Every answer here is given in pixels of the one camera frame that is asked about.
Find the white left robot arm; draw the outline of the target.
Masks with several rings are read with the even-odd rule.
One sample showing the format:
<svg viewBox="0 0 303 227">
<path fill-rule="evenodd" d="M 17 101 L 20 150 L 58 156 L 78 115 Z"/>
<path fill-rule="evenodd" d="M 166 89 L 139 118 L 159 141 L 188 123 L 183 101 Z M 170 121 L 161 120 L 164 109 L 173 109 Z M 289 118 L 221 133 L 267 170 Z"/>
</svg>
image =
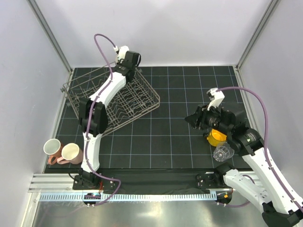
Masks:
<svg viewBox="0 0 303 227">
<path fill-rule="evenodd" d="M 83 132 L 84 148 L 81 168 L 92 173 L 99 169 L 99 148 L 102 134 L 109 123 L 108 105 L 114 96 L 131 82 L 141 55 L 130 51 L 128 46 L 119 48 L 115 67 L 102 86 L 90 97 L 79 99 L 79 125 Z"/>
</svg>

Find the yellow mug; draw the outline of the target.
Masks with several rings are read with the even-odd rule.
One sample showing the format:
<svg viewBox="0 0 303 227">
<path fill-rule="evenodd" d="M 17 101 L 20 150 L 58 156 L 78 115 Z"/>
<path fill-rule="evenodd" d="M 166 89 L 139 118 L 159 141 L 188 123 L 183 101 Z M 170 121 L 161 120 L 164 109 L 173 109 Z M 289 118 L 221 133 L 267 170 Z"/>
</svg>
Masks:
<svg viewBox="0 0 303 227">
<path fill-rule="evenodd" d="M 204 137 L 213 147 L 216 147 L 218 144 L 227 140 L 227 136 L 225 134 L 215 129 L 211 129 L 210 132 L 204 133 Z"/>
</svg>

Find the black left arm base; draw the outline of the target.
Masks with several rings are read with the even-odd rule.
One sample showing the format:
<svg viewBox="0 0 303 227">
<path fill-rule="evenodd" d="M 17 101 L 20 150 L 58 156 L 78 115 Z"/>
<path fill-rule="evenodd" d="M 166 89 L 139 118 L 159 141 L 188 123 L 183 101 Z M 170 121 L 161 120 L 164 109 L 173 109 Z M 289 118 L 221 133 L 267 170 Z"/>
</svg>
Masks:
<svg viewBox="0 0 303 227">
<path fill-rule="evenodd" d="M 96 176 L 92 172 L 86 172 L 82 168 L 78 174 L 73 177 L 74 182 L 72 188 L 74 190 L 114 190 L 118 186 L 118 182 L 106 180 Z"/>
</svg>

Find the clear glass cup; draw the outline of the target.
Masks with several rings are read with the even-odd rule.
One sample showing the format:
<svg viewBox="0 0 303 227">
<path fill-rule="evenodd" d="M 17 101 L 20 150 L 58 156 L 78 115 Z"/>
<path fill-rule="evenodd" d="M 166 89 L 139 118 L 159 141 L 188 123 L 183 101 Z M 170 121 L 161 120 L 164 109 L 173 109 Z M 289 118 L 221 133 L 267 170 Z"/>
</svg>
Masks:
<svg viewBox="0 0 303 227">
<path fill-rule="evenodd" d="M 222 142 L 216 146 L 213 157 L 218 162 L 224 162 L 233 157 L 234 153 L 234 149 L 227 142 Z"/>
</svg>

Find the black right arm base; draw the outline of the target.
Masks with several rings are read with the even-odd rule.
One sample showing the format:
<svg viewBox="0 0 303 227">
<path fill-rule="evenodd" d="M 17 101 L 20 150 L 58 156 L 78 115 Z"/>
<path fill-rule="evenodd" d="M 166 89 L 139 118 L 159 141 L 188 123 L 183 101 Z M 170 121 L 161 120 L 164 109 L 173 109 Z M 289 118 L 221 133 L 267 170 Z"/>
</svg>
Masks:
<svg viewBox="0 0 303 227">
<path fill-rule="evenodd" d="M 231 189 L 223 181 L 223 177 L 215 172 L 202 172 L 195 176 L 199 189 Z"/>
</svg>

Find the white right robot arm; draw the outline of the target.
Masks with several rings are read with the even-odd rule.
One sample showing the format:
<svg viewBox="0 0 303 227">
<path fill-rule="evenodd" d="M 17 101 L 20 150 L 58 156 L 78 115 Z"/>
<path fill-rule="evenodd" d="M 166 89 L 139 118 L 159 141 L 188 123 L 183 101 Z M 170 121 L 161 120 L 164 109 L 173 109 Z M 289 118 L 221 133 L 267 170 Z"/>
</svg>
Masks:
<svg viewBox="0 0 303 227">
<path fill-rule="evenodd" d="M 244 120 L 245 113 L 223 108 L 198 106 L 185 121 L 194 129 L 217 130 L 226 135 L 228 147 L 234 150 L 255 172 L 263 185 L 259 188 L 230 165 L 219 165 L 213 175 L 218 187 L 236 189 L 261 212 L 269 227 L 293 227 L 303 219 L 303 199 L 287 182 L 274 163 L 265 140 Z"/>
</svg>

